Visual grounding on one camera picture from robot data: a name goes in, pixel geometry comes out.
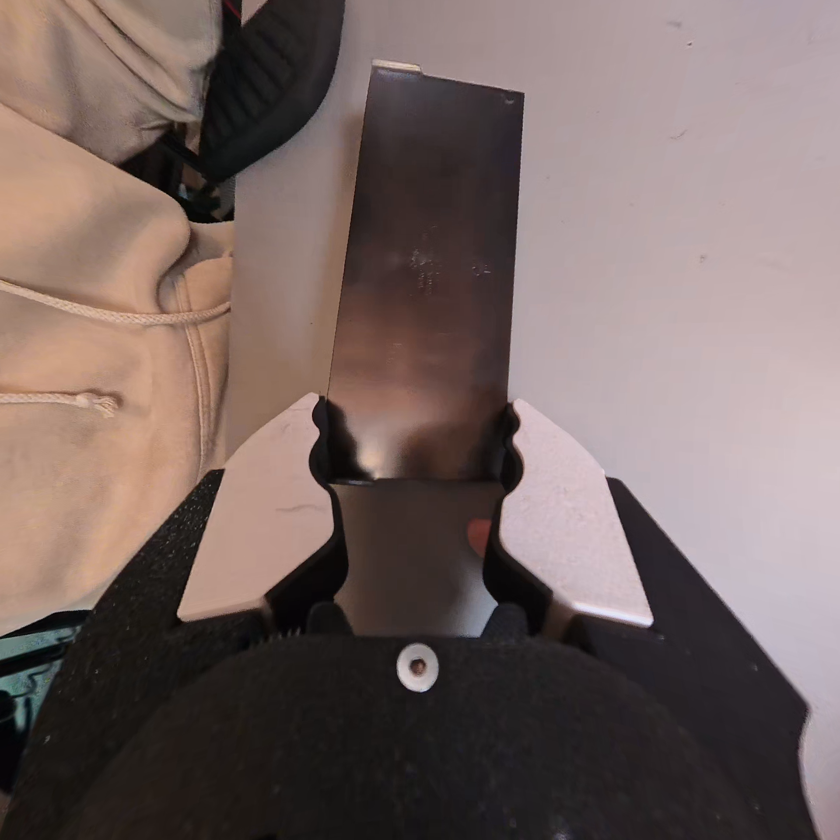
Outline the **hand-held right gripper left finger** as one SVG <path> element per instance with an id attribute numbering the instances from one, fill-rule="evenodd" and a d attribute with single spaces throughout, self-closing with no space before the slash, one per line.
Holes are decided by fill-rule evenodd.
<path id="1" fill-rule="evenodd" d="M 266 613 L 285 634 L 333 601 L 349 557 L 328 483 L 328 420 L 325 400 L 309 393 L 228 460 L 177 608 L 181 622 Z"/>

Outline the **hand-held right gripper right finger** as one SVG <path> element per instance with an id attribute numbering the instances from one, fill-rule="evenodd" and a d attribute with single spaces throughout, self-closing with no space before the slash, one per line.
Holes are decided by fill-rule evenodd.
<path id="1" fill-rule="evenodd" d="M 652 627 L 605 471 L 572 435 L 520 398 L 505 413 L 500 482 L 484 583 L 498 603 L 521 608 L 531 635 L 562 636 L 581 616 Z"/>

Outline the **black divider plate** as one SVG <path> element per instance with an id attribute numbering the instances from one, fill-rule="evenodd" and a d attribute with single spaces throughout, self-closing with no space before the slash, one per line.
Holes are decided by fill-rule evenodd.
<path id="1" fill-rule="evenodd" d="M 332 476 L 493 478 L 524 95 L 376 61 L 326 397 Z"/>

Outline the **beige hoodie drawstring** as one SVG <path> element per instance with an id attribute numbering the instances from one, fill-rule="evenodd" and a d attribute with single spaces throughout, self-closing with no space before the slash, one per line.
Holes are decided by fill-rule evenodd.
<path id="1" fill-rule="evenodd" d="M 96 322 L 144 328 L 191 327 L 216 320 L 230 311 L 230 302 L 224 301 L 213 308 L 179 312 L 137 313 L 95 308 L 86 304 L 54 297 L 47 293 L 19 286 L 11 280 L 1 279 L 2 291 L 28 301 L 33 301 L 61 312 L 73 314 Z M 93 411 L 111 418 L 120 409 L 119 400 L 112 395 L 94 392 L 3 392 L 1 404 L 58 405 Z"/>

